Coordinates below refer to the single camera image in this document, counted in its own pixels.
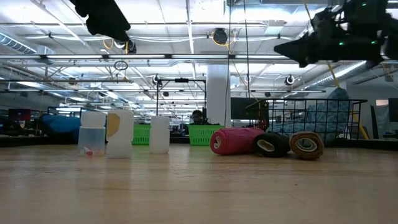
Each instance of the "tan roll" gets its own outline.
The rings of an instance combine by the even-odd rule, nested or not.
[[[318,159],[325,146],[317,133],[303,131],[293,134],[289,140],[290,149],[302,159]]]

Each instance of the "pink roll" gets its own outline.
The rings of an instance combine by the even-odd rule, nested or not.
[[[211,136],[210,147],[222,156],[253,153],[253,141],[260,134],[264,131],[259,128],[221,128]]]

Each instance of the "white plastic container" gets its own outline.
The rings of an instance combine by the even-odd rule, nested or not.
[[[80,124],[86,128],[103,128],[106,114],[101,112],[86,111],[81,113]]]
[[[151,128],[149,147],[152,154],[168,154],[170,149],[170,129]]]
[[[169,128],[170,118],[167,116],[153,116],[150,118],[150,126],[152,128]]]
[[[106,140],[107,158],[130,158],[134,137],[134,113],[129,110],[108,112]]]
[[[80,127],[78,150],[88,156],[102,156],[105,153],[105,127]]]
[[[86,111],[81,114],[78,150],[88,156],[105,153],[106,115],[101,112]]]

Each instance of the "black roll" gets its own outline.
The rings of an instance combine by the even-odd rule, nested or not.
[[[258,156],[286,156],[290,151],[289,138],[278,133],[260,134],[254,140],[254,150]]]

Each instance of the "yellow object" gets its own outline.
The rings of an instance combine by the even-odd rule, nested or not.
[[[112,44],[111,44],[110,47],[106,45],[105,40],[103,40],[102,43],[104,44],[104,47],[105,47],[106,49],[111,49],[111,48],[113,47],[114,40],[112,39]]]
[[[120,117],[114,113],[108,114],[106,136],[112,137],[120,127]]]

